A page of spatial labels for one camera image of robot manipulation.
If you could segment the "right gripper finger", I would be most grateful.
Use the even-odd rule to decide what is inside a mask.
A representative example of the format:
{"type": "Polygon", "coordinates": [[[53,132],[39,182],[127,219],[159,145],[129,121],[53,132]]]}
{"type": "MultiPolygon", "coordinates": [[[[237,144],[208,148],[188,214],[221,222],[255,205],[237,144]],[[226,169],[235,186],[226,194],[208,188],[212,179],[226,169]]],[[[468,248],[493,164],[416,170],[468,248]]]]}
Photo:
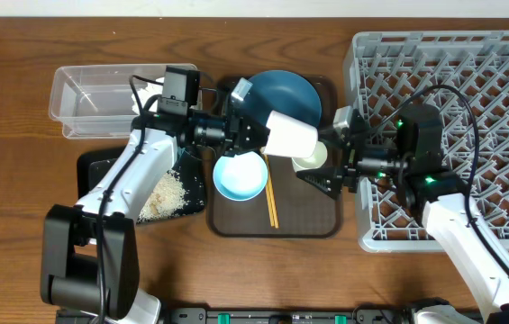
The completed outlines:
{"type": "Polygon", "coordinates": [[[296,177],[333,200],[338,200],[346,177],[343,167],[328,166],[297,171],[296,177]]]}
{"type": "Polygon", "coordinates": [[[347,135],[347,127],[327,127],[318,131],[319,141],[323,142],[328,147],[337,149],[345,149],[348,147],[347,135]]]}

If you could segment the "cream paper cup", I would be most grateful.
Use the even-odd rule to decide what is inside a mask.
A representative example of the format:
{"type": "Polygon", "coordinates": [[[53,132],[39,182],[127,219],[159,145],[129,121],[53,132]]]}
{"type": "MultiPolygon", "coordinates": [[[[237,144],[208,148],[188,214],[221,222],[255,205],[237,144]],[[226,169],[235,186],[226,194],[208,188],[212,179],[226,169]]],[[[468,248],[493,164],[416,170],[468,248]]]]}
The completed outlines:
{"type": "Polygon", "coordinates": [[[325,164],[327,157],[328,150],[326,146],[318,141],[310,157],[293,157],[292,166],[295,172],[320,168],[325,164]]]}

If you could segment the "light blue bowl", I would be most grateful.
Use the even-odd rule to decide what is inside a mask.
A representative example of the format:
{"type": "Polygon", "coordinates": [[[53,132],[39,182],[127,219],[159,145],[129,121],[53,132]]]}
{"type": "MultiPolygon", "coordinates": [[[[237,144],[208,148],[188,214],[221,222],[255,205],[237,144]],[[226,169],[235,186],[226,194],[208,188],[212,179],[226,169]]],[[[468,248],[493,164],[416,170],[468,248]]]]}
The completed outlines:
{"type": "Polygon", "coordinates": [[[244,202],[265,189],[268,168],[256,152],[220,157],[214,165],[213,180],[214,187],[223,197],[244,202]]]}

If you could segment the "pink-lined paper cup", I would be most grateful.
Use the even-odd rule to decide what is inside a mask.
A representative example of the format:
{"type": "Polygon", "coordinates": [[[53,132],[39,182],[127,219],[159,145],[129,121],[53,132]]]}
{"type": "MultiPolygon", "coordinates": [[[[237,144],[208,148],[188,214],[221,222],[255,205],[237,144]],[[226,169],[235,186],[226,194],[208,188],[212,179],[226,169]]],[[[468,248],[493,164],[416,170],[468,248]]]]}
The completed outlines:
{"type": "Polygon", "coordinates": [[[309,158],[318,141],[318,130],[281,112],[272,111],[266,127],[269,135],[261,152],[283,158],[309,158]]]}

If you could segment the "dark blue plate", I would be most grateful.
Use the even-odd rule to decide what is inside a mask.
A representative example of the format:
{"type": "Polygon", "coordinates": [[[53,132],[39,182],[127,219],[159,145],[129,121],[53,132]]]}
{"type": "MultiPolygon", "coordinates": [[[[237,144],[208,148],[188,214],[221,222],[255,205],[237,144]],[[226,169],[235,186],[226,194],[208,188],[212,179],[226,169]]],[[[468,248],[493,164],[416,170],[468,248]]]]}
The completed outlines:
{"type": "Polygon", "coordinates": [[[276,111],[315,128],[319,126],[322,103],[306,78],[285,70],[269,70],[248,81],[251,88],[237,106],[260,124],[265,124],[270,113],[276,111]]]}

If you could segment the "rice grains pile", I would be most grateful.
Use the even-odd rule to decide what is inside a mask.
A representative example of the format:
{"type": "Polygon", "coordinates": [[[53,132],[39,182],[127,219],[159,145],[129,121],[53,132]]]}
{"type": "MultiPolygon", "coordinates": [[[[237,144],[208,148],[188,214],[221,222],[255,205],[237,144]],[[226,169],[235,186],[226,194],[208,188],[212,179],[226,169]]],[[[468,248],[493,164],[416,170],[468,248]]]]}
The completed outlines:
{"type": "Polygon", "coordinates": [[[163,221],[179,215],[188,205],[186,190],[178,171],[169,170],[161,177],[142,207],[138,223],[163,221]]]}

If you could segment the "white tissue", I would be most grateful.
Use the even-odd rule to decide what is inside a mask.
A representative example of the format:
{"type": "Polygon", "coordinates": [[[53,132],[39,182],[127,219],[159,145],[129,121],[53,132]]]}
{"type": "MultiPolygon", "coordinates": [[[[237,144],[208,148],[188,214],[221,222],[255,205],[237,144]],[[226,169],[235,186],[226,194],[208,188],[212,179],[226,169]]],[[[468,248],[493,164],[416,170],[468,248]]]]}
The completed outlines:
{"type": "MultiPolygon", "coordinates": [[[[162,94],[163,82],[164,77],[159,77],[155,80],[155,83],[147,83],[145,86],[141,85],[136,86],[137,94],[141,101],[141,106],[144,106],[144,104],[150,99],[151,96],[162,94]]],[[[132,101],[133,101],[132,111],[134,114],[139,115],[140,109],[134,94],[132,94],[132,101]]]]}

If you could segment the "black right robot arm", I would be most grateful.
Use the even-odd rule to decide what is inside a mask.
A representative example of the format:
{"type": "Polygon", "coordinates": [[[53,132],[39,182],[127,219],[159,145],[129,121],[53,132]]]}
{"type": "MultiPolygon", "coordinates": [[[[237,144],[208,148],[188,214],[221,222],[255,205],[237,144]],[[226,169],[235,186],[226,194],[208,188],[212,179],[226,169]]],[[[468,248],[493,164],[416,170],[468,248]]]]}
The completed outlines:
{"type": "Polygon", "coordinates": [[[337,166],[297,172],[297,177],[332,199],[343,188],[355,193],[359,179],[392,177],[401,206],[424,228],[458,270],[486,323],[509,323],[509,252],[490,230],[462,180],[442,164],[438,109],[408,104],[396,111],[394,149],[366,142],[371,130],[358,116],[339,131],[343,152],[337,166]]]}

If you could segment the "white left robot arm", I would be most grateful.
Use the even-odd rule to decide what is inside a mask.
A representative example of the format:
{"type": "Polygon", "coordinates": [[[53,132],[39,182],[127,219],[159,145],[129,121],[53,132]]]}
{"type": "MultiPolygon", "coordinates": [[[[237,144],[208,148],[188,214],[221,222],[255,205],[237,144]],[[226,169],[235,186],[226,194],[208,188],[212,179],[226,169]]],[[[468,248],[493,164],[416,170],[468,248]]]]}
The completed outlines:
{"type": "Polygon", "coordinates": [[[43,227],[40,296],[95,323],[156,323],[161,304],[140,286],[135,225],[181,145],[230,156],[266,145],[265,117],[232,106],[224,115],[153,95],[132,121],[129,142],[100,182],[74,205],[55,204],[43,227]]]}

